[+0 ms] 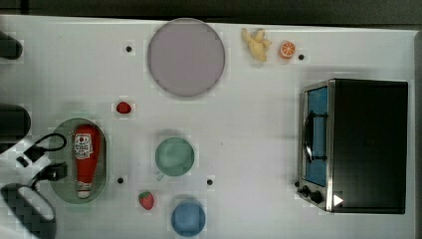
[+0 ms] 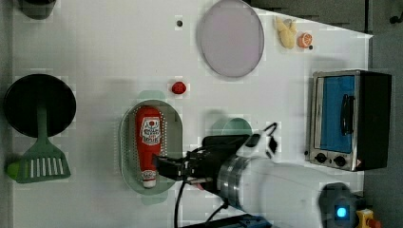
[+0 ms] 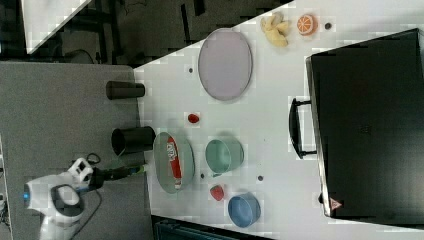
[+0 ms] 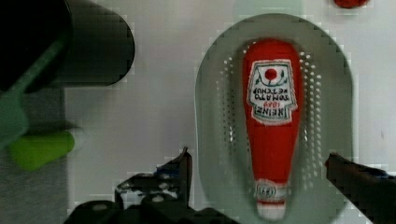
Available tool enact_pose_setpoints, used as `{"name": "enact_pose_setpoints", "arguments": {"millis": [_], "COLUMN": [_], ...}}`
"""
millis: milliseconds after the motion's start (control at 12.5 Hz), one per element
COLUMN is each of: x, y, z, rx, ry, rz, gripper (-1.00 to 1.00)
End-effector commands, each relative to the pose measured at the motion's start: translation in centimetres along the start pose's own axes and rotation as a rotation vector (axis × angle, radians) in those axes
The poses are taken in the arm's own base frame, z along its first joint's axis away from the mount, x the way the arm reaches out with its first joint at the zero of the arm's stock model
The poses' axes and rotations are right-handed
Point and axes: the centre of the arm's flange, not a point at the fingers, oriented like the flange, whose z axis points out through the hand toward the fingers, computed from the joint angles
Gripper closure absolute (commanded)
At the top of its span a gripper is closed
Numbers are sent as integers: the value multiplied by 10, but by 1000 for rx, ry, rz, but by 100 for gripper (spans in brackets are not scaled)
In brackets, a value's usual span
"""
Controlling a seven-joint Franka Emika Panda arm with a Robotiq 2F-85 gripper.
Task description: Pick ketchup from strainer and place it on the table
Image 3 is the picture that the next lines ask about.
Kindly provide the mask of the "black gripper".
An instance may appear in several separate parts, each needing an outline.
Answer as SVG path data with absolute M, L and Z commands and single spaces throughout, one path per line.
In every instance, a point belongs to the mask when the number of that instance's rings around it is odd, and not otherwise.
M 144 166 L 120 167 L 106 170 L 94 168 L 89 181 L 89 190 L 100 189 L 106 181 L 115 181 L 144 172 Z

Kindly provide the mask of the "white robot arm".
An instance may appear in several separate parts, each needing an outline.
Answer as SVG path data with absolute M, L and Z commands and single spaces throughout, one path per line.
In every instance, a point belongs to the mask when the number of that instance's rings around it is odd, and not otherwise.
M 33 179 L 24 185 L 24 205 L 43 216 L 39 240 L 72 240 L 82 229 L 85 203 L 82 194 L 145 171 L 144 166 L 101 170 L 71 167 L 56 175 Z

